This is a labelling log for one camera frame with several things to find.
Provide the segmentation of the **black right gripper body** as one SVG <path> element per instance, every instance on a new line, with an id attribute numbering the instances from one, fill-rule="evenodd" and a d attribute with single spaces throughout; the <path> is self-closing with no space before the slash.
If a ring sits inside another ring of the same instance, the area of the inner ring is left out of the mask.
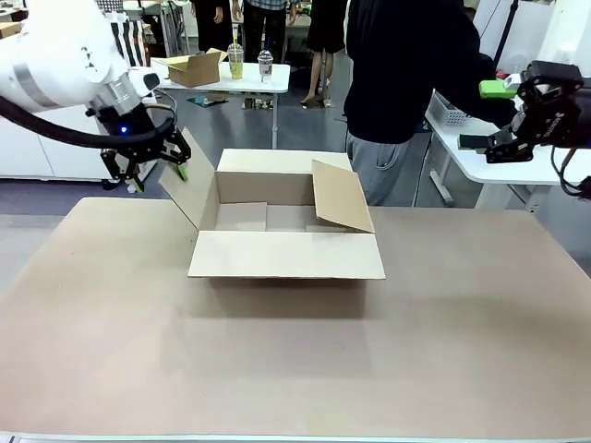
<path id="1" fill-rule="evenodd" d="M 516 137 L 532 145 L 590 147 L 590 79 L 578 66 L 535 60 L 521 74 Z"/>

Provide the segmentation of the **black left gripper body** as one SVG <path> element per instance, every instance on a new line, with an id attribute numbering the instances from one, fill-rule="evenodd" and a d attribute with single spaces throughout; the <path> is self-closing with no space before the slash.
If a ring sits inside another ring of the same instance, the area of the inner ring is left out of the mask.
<path id="1" fill-rule="evenodd" d="M 86 115 L 95 117 L 104 129 L 104 162 L 149 162 L 163 153 L 163 132 L 142 102 L 126 114 L 119 114 L 114 107 L 89 105 Z"/>

